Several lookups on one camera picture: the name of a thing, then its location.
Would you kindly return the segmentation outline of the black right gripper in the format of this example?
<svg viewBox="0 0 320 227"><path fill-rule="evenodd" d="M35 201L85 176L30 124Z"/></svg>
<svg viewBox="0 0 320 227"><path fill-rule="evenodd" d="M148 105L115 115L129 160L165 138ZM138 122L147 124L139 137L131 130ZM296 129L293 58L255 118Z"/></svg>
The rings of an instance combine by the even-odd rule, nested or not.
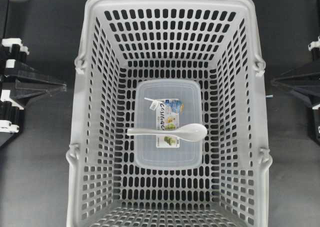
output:
<svg viewBox="0 0 320 227"><path fill-rule="evenodd" d="M320 37L308 45L313 62L320 59ZM320 138L320 66L304 65L274 78L271 84L312 108L315 138Z"/></svg>

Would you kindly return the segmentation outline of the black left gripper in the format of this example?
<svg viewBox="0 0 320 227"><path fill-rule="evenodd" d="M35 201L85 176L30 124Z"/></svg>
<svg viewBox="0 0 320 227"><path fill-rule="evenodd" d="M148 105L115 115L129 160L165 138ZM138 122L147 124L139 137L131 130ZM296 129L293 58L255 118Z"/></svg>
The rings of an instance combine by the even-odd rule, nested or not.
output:
<svg viewBox="0 0 320 227"><path fill-rule="evenodd" d="M0 71L4 76L4 87L0 91L0 103L8 104L8 117L0 118L1 132L19 132L19 124L14 120L22 105L44 96L65 92L67 84L51 75L44 74L25 64L30 54L20 38L4 38L0 43Z"/></svg>

